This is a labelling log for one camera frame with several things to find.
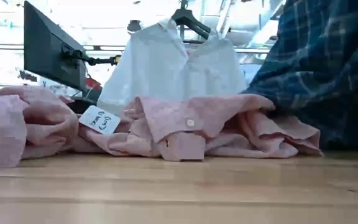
pink fabric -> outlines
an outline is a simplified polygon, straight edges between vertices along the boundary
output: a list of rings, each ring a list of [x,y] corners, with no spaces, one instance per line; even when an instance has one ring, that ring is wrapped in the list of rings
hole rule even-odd
[[[202,160],[204,155],[321,155],[319,131],[295,117],[268,119],[263,112],[274,110],[274,105],[262,96],[202,97],[182,102],[136,98],[111,135],[79,126],[68,102],[42,87],[0,90],[0,167],[14,167],[21,159],[69,149],[114,156],[162,156],[170,161]]]

monitor mount arm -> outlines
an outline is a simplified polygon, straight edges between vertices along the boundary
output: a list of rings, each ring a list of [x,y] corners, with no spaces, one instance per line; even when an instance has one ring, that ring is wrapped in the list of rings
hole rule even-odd
[[[66,47],[62,47],[62,57],[66,59],[80,59],[87,62],[89,65],[99,65],[109,63],[111,65],[117,65],[121,55],[116,55],[107,59],[88,57],[84,52],[80,50],[70,50]]]

clothes hanger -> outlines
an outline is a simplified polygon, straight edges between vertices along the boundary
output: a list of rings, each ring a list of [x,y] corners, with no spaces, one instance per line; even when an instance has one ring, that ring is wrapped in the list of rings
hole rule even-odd
[[[191,30],[202,36],[204,39],[208,39],[211,28],[198,21],[191,10],[186,9],[187,0],[181,0],[181,8],[177,9],[172,16],[172,19],[177,25],[185,25]],[[181,26],[181,37],[183,38],[183,29]]]

black hanger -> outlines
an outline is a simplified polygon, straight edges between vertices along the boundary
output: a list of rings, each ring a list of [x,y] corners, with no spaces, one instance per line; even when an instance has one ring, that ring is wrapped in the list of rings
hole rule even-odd
[[[191,30],[202,36],[204,39],[208,39],[211,28],[198,21],[191,10],[188,9],[177,9],[172,16],[172,19],[177,25],[185,25]]]

shirt button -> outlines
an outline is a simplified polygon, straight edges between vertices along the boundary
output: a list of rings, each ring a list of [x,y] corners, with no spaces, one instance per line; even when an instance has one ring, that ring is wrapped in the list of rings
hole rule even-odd
[[[194,121],[192,119],[187,119],[186,124],[188,127],[194,127]]]

